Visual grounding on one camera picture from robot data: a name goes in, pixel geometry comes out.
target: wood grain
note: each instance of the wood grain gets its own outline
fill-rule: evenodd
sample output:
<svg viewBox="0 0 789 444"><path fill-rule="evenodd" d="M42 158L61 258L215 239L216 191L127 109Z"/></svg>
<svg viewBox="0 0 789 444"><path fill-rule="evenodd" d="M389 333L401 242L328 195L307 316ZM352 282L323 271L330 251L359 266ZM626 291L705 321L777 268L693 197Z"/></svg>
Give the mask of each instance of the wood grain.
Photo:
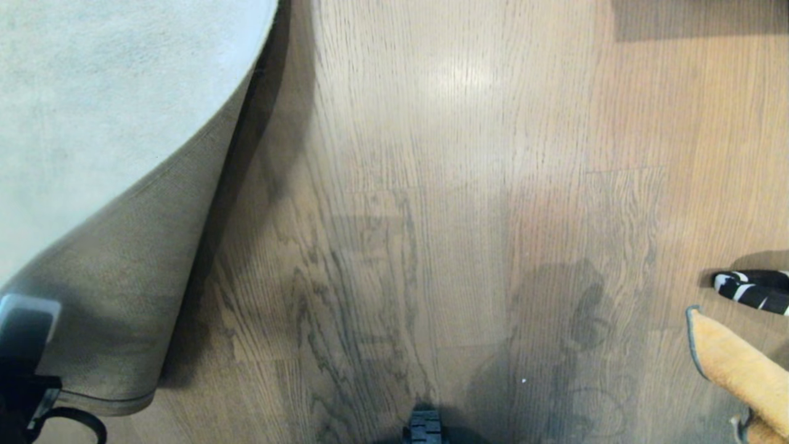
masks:
<svg viewBox="0 0 789 444"><path fill-rule="evenodd" d="M422 402L458 442L728 439L682 310L789 363L785 319L706 284L789 266L786 2L285 5L276 105L115 442L398 442Z"/></svg>

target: wooden floor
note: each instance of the wooden floor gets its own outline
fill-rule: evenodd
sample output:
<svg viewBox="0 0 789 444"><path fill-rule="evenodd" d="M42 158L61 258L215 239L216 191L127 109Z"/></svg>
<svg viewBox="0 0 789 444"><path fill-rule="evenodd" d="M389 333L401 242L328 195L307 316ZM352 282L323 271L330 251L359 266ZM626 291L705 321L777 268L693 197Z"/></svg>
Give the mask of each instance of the wooden floor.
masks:
<svg viewBox="0 0 789 444"><path fill-rule="evenodd" d="M785 318L705 280L789 267L788 9L293 0L163 388L110 441L394 443L424 402L453 443L731 442L683 309L789 363Z"/></svg>

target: black object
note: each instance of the black object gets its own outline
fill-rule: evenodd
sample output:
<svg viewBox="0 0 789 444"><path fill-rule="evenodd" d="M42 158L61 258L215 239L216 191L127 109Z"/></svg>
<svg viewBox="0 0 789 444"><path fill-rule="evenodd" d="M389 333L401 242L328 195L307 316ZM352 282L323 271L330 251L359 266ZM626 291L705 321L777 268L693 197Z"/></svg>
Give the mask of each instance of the black object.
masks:
<svg viewBox="0 0 789 444"><path fill-rule="evenodd" d="M449 444L437 410L414 410L408 427L402 429L402 444Z"/></svg>
<svg viewBox="0 0 789 444"><path fill-rule="evenodd" d="M89 427L98 444L107 442L107 429L90 413L52 408L61 391L55 376L35 374L54 319L36 310L12 310L0 329L0 442L30 444L44 423L60 417Z"/></svg>

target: black and white striped object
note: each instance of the black and white striped object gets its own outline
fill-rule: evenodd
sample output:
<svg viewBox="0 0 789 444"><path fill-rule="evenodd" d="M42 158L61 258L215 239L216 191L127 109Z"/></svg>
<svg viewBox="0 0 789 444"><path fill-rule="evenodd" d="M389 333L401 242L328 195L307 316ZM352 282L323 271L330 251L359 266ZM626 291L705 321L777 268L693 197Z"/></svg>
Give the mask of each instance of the black and white striped object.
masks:
<svg viewBox="0 0 789 444"><path fill-rule="evenodd" d="M725 298L789 316L789 271L727 271L716 274L712 285Z"/></svg>

